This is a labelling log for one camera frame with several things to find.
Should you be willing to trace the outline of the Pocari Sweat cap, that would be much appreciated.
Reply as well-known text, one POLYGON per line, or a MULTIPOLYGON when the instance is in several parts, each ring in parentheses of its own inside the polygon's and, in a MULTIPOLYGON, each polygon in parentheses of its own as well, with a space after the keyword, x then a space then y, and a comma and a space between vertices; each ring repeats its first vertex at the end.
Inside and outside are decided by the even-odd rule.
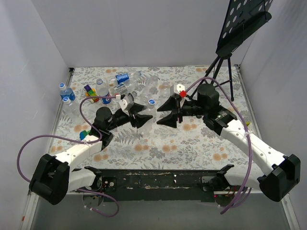
POLYGON ((150 100, 148 101, 148 103, 149 103, 150 105, 155 105, 155 100, 150 99, 150 100))
POLYGON ((62 90, 65 90, 66 89, 65 83, 60 83, 59 88, 62 89, 62 90))

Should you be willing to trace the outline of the Pepsi plastic bottle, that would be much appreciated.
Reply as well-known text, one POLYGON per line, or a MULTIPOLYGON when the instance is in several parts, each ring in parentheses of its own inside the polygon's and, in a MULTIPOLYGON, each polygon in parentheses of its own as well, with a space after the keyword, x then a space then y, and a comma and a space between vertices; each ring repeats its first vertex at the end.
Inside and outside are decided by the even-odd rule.
POLYGON ((107 97, 107 98, 101 98, 101 101, 104 105, 108 105, 111 103, 111 98, 109 98, 110 96, 109 88, 101 78, 98 78, 96 80, 96 92, 99 96, 107 97))
POLYGON ((142 76, 140 71, 130 71, 123 74, 108 77, 106 82, 109 86, 118 86, 122 83, 134 83, 142 76))

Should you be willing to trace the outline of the Pocari Sweat plastic bottle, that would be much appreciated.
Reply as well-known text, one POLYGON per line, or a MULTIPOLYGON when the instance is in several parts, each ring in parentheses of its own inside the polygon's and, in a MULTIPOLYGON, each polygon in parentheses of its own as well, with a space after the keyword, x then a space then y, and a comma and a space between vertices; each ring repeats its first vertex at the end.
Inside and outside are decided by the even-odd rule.
POLYGON ((71 101, 74 101, 76 99, 75 94, 72 90, 72 88, 66 88, 60 90, 60 96, 63 99, 64 97, 69 97, 71 101))

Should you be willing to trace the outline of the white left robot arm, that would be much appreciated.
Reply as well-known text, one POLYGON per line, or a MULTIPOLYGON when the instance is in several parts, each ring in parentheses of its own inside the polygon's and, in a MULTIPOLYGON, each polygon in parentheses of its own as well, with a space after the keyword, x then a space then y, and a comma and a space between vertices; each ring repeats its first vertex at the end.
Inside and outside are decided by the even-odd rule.
POLYGON ((100 171, 91 166, 77 170, 77 166, 109 145, 112 129, 126 123, 140 128, 153 118, 141 115, 142 110, 144 106, 140 104, 126 112, 118 109, 114 114, 108 107, 99 108, 90 133, 80 144, 54 156, 45 154, 40 158, 29 184, 30 191, 56 205, 68 192, 84 187, 93 192, 100 190, 103 177, 100 171))

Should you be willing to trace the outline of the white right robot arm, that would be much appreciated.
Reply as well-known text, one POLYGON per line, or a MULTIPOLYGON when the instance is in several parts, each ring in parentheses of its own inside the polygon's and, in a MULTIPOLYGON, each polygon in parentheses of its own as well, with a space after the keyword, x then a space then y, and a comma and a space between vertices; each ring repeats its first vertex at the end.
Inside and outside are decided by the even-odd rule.
POLYGON ((203 185, 214 191, 228 190, 235 185, 261 190, 270 200, 278 202, 300 181, 300 159, 294 154, 286 156, 273 149, 249 130, 229 110, 220 105, 219 93, 211 84, 197 87, 197 98, 187 101, 185 87, 173 85, 170 97, 157 110, 171 113, 157 121, 158 125, 176 128, 185 116, 198 116, 217 135, 237 146, 250 156, 262 171, 260 175, 245 178, 245 173, 235 172, 229 164, 220 169, 216 176, 203 185))

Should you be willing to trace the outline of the clear bottle black label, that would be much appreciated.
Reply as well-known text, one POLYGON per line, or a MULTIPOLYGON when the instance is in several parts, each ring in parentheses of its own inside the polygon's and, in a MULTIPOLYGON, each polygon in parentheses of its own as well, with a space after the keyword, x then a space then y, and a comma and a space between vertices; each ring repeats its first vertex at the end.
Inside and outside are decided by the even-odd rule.
POLYGON ((134 101, 135 98, 137 97, 137 92, 132 91, 132 92, 128 93, 128 96, 134 101))

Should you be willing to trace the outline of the small labelled clear bottle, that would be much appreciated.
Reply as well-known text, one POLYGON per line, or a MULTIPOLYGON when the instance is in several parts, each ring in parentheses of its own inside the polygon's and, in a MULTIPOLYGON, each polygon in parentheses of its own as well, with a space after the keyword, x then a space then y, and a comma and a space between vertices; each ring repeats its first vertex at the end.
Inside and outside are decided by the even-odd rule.
POLYGON ((137 86, 137 83, 132 80, 124 81, 117 86, 110 87, 109 91, 112 96, 116 94, 128 94, 132 93, 137 86))

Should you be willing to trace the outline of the tall clear plastic bottle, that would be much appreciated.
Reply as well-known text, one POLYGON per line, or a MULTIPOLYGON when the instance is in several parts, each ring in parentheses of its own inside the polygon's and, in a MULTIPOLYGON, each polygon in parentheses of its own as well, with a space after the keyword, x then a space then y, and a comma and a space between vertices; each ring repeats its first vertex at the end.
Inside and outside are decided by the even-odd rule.
POLYGON ((145 87, 141 94, 141 99, 143 102, 147 103, 150 99, 152 99, 153 95, 157 91, 158 85, 158 76, 153 75, 146 80, 145 87))

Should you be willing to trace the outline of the colourful toy block car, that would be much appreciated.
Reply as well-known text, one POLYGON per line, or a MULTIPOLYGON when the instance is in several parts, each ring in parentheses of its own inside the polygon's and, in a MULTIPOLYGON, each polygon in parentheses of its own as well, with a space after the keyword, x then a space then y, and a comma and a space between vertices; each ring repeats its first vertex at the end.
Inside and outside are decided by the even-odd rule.
POLYGON ((88 84, 84 86, 84 89, 86 91, 85 96, 92 97, 91 98, 92 103, 99 102, 99 98, 94 98, 94 96, 97 96, 95 89, 92 89, 88 84))

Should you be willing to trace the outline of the blue green toy block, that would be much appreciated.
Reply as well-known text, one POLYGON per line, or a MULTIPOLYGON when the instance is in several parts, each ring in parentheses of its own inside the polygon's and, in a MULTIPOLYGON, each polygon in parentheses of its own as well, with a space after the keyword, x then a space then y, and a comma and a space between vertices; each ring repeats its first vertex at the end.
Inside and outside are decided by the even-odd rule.
POLYGON ((85 137, 90 133, 90 130, 83 130, 79 133, 80 140, 84 140, 85 137))

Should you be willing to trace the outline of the black music stand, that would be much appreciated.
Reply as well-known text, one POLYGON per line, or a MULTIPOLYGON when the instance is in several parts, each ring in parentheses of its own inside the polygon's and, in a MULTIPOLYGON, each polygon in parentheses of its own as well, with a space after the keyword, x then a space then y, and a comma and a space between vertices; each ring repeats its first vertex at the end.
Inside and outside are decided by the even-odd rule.
POLYGON ((231 73, 232 53, 272 18, 269 13, 271 5, 271 0, 231 0, 228 4, 215 52, 217 57, 206 70, 206 76, 214 70, 213 78, 216 79, 223 61, 226 60, 229 80, 222 82, 221 85, 230 84, 232 101, 234 100, 231 73))

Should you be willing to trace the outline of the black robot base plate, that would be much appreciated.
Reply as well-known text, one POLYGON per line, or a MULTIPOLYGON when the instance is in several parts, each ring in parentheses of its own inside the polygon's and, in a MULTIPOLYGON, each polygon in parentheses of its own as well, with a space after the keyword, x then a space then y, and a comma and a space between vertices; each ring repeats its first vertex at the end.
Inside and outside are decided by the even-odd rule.
POLYGON ((240 185, 218 180, 221 170, 118 170, 86 169, 96 176, 94 191, 117 201, 186 201, 214 202, 215 193, 234 197, 240 185))

